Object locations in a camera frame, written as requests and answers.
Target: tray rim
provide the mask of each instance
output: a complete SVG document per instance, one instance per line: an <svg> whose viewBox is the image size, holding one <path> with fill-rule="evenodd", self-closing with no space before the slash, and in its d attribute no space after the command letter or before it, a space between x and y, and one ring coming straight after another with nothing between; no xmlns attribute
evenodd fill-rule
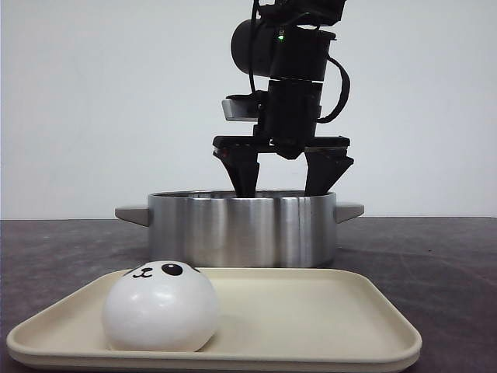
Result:
<svg viewBox="0 0 497 373"><path fill-rule="evenodd" d="M271 355L247 355L247 354L222 354L222 353L212 353L212 352L167 352L167 351L121 351L121 350L95 350L86 351L85 353L75 353L71 351L54 352L52 350L43 350L40 348L27 347L16 341L16 334L33 319L40 317L52 309L60 306L66 302L69 298L75 296L77 293L83 292L85 289L90 288L96 282L105 279L106 277L116 276L117 274L125 273L126 270L113 271L103 276L97 277L95 280L89 282L87 285L79 288L78 290L70 293L69 295L63 297L61 300L55 302L54 304L48 306L42 311L32 315L25 321L21 322L15 326L7 335L6 344L9 351L9 355L16 359L15 356L23 355L25 357L60 357L60 358L78 358L83 357L87 359L105 359L105 360L116 360L116 359L126 359L126 360L169 360L169 361L237 361L237 362L263 362L263 363L324 363L324 364L393 364L401 361L410 361L415 358L417 360L420 355L420 350L422 348L422 337L419 331L401 314L400 311L381 293L381 291L365 276L362 274L357 274L347 270L336 270L328 268L235 268L235 267L199 267L204 273L215 273L215 272L234 272L239 277L242 272L302 272L302 273L327 273L327 274L338 274L339 276L350 276L355 277L359 281L364 281L367 286L370 287L371 291L375 293L376 296L382 298L384 304L402 321L402 324L410 330L411 334L414 336L415 340L413 345L409 348L392 355L389 358L382 357L372 357L367 359L358 358L329 358L329 357L284 357L284 356L271 356Z"/></svg>

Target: mouth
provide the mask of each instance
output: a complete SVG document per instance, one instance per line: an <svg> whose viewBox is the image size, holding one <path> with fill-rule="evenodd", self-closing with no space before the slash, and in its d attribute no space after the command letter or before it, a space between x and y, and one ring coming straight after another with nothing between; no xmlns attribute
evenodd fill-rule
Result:
<svg viewBox="0 0 497 373"><path fill-rule="evenodd" d="M140 274L140 275L136 275L136 274L133 275L133 278L139 278L139 277L148 278L148 277L152 277L152 275L151 274L145 274L145 272L142 273L142 274Z"/></svg>

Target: black cable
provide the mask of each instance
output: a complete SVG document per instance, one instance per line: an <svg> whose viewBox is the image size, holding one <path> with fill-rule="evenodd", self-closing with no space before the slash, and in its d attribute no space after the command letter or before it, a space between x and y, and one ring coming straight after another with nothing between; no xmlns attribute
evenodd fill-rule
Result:
<svg viewBox="0 0 497 373"><path fill-rule="evenodd" d="M329 54L327 58L328 61L330 61L340 70L340 75L342 76L342 91L340 93L340 98L335 106L335 109L333 109L333 111L330 114L328 114L326 117L319 118L318 120L316 120L316 122L318 123L329 123L335 118L337 118L337 116L340 114L340 112L347 104L347 100L349 99L349 93L350 93L350 77L347 74L347 71L345 71L343 66L341 66L341 64L337 60L331 58Z"/></svg>
<svg viewBox="0 0 497 373"><path fill-rule="evenodd" d="M255 18L257 10L259 9L259 0L254 0L252 5L252 17L250 18L250 39L248 41L248 80L250 81L250 89L252 95L257 99L254 83L254 66L253 66L253 52L254 52L254 38L255 38Z"/></svg>

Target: beige tray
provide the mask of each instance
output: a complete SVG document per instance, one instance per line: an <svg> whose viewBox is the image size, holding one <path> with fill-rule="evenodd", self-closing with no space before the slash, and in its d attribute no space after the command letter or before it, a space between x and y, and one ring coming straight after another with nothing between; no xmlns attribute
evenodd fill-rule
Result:
<svg viewBox="0 0 497 373"><path fill-rule="evenodd" d="M112 351L103 301L125 272L107 274L19 324L10 355L33 368L88 371L401 371L421 336L365 277L341 270L200 269L221 300L221 326L200 351Z"/></svg>

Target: panda face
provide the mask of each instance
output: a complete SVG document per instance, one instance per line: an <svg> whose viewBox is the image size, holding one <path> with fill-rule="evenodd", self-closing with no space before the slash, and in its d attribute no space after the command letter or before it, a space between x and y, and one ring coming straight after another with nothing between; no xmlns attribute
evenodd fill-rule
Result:
<svg viewBox="0 0 497 373"><path fill-rule="evenodd" d="M153 276L181 276L184 270L195 270L199 272L198 269L193 268L184 263L177 262L152 262L146 263L143 266L139 266L126 272L123 277L130 275L131 278L150 278Z"/></svg>

